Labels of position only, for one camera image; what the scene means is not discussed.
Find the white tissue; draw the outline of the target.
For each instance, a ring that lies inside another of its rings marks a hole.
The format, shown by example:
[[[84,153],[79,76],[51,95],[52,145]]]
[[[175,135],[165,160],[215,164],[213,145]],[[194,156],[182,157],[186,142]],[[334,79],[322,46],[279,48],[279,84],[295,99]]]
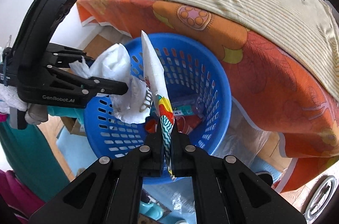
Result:
[[[152,94],[144,81],[131,74],[131,58],[124,45],[110,46],[90,66],[82,59],[71,63],[70,68],[86,79],[98,77],[126,83],[128,91],[124,95],[110,95],[113,116],[127,124],[145,123],[151,111]]]

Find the colourful snack wrapper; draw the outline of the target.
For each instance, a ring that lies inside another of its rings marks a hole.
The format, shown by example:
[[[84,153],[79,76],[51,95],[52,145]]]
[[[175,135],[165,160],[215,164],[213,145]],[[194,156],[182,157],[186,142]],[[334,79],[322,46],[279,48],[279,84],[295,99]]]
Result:
[[[156,113],[160,124],[157,126],[162,133],[164,157],[167,165],[167,171],[171,181],[176,178],[172,173],[171,166],[171,133],[175,124],[173,109],[169,100],[167,86],[165,83],[164,68],[157,56],[149,36],[142,31],[141,43],[143,49],[143,68],[144,81],[149,87]]]

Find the clear plastic bag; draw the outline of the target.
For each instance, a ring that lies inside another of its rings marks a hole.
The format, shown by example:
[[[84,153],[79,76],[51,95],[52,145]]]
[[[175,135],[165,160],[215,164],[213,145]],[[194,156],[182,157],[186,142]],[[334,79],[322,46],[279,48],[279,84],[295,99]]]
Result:
[[[255,125],[240,103],[233,98],[228,129],[213,156],[224,158],[233,155],[250,167],[270,134]]]

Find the white fan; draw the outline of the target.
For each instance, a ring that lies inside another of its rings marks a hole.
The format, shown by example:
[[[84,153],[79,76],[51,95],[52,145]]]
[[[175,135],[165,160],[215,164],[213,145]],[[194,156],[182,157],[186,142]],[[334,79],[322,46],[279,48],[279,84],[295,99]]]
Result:
[[[327,176],[316,189],[308,203],[304,217],[307,223],[313,223],[329,204],[337,188],[337,180],[333,175]]]

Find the clear plastic bottle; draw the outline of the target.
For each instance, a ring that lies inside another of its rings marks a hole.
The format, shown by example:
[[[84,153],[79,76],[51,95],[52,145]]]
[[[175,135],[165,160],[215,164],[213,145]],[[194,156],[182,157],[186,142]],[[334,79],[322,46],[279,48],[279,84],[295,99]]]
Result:
[[[204,118],[205,105],[198,94],[177,97],[171,101],[174,116],[198,116]]]

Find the orange floral bed sheet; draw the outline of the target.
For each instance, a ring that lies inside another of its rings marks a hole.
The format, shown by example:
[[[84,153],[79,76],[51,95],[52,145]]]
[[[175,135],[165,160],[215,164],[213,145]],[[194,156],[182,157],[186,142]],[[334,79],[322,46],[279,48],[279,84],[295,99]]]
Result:
[[[132,38],[172,32],[204,44],[224,68],[233,98],[259,128],[280,134],[291,159],[278,192],[296,190],[338,161],[338,97],[279,46],[230,19],[167,0],[78,0],[82,24]]]

